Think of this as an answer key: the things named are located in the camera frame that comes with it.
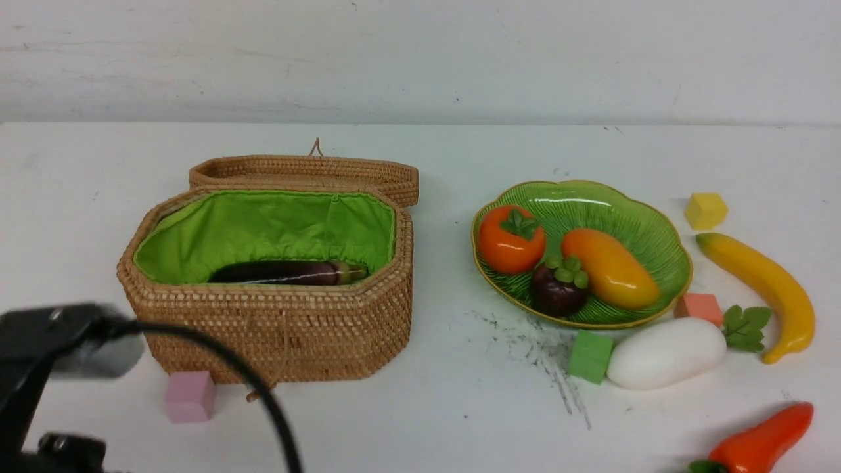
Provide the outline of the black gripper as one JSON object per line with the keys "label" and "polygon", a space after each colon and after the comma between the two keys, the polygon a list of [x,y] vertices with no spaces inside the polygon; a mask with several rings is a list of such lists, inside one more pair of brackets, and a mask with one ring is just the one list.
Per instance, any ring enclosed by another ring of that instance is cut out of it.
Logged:
{"label": "black gripper", "polygon": [[13,309],[2,314],[3,472],[102,472],[105,444],[46,434],[25,451],[34,413],[57,360],[96,340],[105,311],[92,303]]}

